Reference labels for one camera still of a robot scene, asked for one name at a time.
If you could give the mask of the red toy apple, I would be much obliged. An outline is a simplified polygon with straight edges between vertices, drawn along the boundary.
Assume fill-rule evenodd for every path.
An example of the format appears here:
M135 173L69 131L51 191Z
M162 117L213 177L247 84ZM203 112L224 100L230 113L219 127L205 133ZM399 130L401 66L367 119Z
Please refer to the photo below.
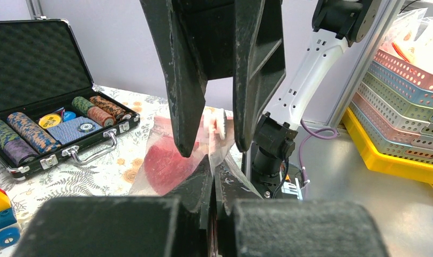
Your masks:
M159 195L165 195L188 178L201 162L203 154L198 151L191 157L182 157L175 147L173 137L162 137L147 151L143 165L148 183Z

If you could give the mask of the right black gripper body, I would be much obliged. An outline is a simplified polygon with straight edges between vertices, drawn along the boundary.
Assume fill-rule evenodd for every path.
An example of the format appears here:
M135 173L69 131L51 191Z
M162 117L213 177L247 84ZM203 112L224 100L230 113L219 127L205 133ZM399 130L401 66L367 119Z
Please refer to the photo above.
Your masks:
M207 80L233 78L235 1L180 1Z

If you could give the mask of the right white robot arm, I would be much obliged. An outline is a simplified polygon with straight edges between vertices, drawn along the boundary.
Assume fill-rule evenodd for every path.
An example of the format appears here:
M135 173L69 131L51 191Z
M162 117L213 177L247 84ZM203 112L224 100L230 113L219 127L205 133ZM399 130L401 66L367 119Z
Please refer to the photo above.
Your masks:
M265 198L295 195L289 157L307 105L332 65L367 35L380 1L318 1L312 37L289 86L281 1L141 1L165 77L172 133L192 153L210 80L233 79L234 139Z

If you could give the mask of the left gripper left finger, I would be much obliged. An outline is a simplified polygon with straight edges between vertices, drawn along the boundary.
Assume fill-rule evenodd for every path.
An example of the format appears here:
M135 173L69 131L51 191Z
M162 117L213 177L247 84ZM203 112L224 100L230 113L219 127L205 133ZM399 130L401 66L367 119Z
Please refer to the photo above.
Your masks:
M208 157L164 196L76 196L45 202L14 256L210 256Z

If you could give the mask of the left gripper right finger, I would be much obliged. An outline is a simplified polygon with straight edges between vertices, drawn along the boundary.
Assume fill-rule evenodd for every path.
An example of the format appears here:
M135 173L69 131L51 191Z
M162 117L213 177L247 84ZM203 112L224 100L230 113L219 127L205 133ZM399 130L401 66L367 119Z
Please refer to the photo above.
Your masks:
M348 201L264 200L232 158L215 167L221 256L388 256L379 228Z

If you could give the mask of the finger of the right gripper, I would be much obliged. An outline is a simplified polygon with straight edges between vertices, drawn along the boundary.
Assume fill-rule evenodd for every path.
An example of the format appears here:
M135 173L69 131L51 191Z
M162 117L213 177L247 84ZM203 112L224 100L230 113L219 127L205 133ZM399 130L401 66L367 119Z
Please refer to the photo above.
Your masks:
M286 75L281 1L234 3L234 138L249 150L257 122Z
M183 157L194 148L205 106L207 77L180 1L141 1L164 74L174 143Z

